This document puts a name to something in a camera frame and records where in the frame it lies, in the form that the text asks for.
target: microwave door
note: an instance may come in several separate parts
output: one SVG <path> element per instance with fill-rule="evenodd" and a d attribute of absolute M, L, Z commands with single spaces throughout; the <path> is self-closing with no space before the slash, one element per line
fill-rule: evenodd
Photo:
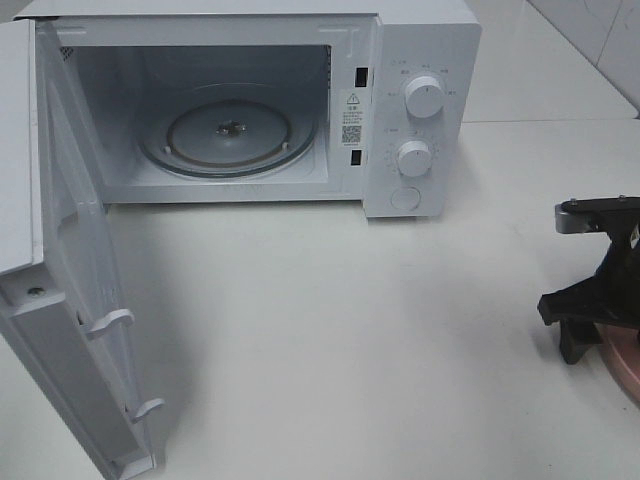
<path fill-rule="evenodd" d="M 163 402 L 138 393 L 90 132 L 68 52 L 40 25 L 0 25 L 0 330 L 101 474 L 124 480 L 153 468 L 145 416 Z"/>

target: turntable plate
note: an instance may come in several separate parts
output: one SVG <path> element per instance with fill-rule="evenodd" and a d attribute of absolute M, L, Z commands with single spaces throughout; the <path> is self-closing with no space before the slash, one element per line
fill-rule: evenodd
<path fill-rule="evenodd" d="M 313 109 L 293 98 L 290 91 L 253 84 L 185 92 L 143 109 L 142 151 L 161 167 L 189 176 L 271 170 L 299 157 L 313 141 Z"/>

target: control panel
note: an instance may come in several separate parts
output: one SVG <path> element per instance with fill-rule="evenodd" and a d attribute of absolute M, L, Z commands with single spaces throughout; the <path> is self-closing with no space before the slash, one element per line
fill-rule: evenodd
<path fill-rule="evenodd" d="M 438 215 L 444 206 L 480 26 L 383 28 L 380 63 L 374 74 L 365 211 L 368 217 Z M 455 32 L 445 34 L 443 29 Z"/>

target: qr code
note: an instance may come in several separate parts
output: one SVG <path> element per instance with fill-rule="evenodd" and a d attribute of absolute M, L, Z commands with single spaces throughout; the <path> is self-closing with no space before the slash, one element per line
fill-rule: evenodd
<path fill-rule="evenodd" d="M 362 125 L 343 125 L 342 143 L 360 143 L 362 139 Z"/>

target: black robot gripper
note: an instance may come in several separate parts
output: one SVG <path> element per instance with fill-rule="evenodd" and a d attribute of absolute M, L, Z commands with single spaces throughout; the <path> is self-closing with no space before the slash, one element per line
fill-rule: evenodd
<path fill-rule="evenodd" d="M 602 343 L 596 324 L 640 330 L 640 197 L 571 199 L 556 206 L 560 233 L 604 232 L 611 245 L 595 274 L 564 290 L 542 295 L 545 325 L 560 323 L 560 352 L 577 363 Z"/>

